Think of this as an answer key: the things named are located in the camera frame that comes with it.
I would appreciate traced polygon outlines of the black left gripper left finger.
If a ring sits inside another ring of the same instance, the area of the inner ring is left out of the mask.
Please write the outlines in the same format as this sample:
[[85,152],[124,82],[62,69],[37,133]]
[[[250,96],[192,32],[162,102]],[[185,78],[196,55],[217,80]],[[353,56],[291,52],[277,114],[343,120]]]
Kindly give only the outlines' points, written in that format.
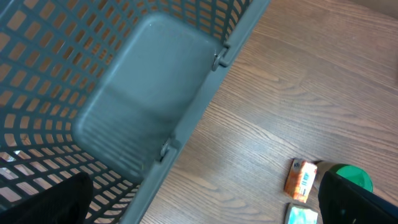
[[93,181],[80,172],[1,213],[2,224],[83,224],[93,198]]

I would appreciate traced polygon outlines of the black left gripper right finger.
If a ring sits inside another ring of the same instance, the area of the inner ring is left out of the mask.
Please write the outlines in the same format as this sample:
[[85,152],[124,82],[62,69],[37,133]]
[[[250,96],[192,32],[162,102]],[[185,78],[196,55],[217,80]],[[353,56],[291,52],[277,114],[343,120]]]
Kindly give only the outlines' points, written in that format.
[[397,207],[350,180],[326,172],[318,191],[324,224],[397,224]]

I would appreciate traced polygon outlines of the green lid seasoning jar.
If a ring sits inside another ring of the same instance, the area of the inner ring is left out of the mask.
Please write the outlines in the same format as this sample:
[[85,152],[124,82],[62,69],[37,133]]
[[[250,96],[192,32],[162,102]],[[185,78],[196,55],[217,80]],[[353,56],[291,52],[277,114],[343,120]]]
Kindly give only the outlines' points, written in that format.
[[373,192],[374,186],[370,175],[362,168],[350,164],[320,161],[316,163],[317,174],[313,186],[318,190],[323,176],[327,171],[338,174],[352,183]]

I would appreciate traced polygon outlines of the small teal tissue pack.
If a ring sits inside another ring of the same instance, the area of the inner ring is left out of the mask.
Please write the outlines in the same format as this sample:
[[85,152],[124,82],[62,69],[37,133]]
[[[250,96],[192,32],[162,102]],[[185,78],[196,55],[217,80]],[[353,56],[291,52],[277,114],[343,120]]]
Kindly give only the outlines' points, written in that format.
[[308,207],[290,203],[285,215],[285,224],[317,224],[318,213]]

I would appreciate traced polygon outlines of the small orange carton box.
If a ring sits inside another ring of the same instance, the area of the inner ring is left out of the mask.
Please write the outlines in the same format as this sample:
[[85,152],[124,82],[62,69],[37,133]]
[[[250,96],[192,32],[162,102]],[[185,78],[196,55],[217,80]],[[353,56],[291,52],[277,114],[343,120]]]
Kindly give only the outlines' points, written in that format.
[[293,159],[284,185],[290,198],[306,203],[317,174],[317,166],[304,159]]

